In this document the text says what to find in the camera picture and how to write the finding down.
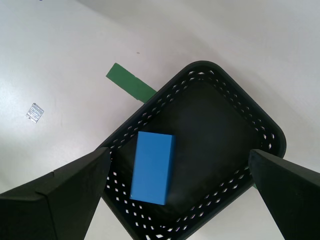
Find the blue rectangular block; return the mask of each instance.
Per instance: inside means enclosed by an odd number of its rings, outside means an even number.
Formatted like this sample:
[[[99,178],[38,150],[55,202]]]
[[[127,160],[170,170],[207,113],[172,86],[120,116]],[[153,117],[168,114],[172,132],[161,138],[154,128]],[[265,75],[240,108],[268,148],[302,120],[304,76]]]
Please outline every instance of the blue rectangular block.
[[[175,137],[152,132],[138,133],[130,198],[165,205]]]

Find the black basket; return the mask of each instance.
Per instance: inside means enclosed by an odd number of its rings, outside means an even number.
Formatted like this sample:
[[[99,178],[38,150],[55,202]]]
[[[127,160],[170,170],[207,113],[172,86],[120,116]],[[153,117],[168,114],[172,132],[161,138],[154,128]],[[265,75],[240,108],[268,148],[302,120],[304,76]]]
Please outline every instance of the black basket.
[[[165,206],[130,200],[138,131],[176,136]],[[103,199],[135,240],[186,239],[249,187],[251,149],[286,152],[279,126],[218,65],[185,67],[119,127]]]

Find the green strip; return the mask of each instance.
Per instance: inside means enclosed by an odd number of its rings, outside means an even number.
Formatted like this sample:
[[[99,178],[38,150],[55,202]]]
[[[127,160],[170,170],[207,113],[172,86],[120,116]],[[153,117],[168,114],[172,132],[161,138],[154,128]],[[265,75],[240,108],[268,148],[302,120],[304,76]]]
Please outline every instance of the green strip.
[[[156,93],[154,89],[128,72],[118,63],[113,65],[106,77],[132,97],[143,103],[146,103]]]

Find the basket bottom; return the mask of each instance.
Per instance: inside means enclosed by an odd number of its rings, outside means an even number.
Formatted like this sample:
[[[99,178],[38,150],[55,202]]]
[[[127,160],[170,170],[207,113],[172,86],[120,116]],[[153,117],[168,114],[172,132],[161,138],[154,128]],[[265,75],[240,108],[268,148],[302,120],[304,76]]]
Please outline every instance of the basket bottom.
[[[159,220],[188,211],[248,161],[260,146],[258,133],[205,81],[191,85],[143,129],[175,135],[171,184],[165,206],[146,204]],[[137,136],[117,151],[116,164],[131,184]]]

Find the white surface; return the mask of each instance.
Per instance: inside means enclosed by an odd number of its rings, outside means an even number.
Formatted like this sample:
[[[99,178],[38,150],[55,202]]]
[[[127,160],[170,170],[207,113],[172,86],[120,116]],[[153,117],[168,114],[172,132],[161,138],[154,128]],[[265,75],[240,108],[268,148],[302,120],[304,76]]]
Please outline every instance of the white surface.
[[[317,0],[0,0],[0,192],[93,151],[142,103],[117,62],[155,90],[187,64],[220,65],[275,120],[285,158],[320,172]],[[37,124],[25,115],[37,103]],[[131,239],[100,202],[86,240]],[[282,240],[250,189],[190,239]]]

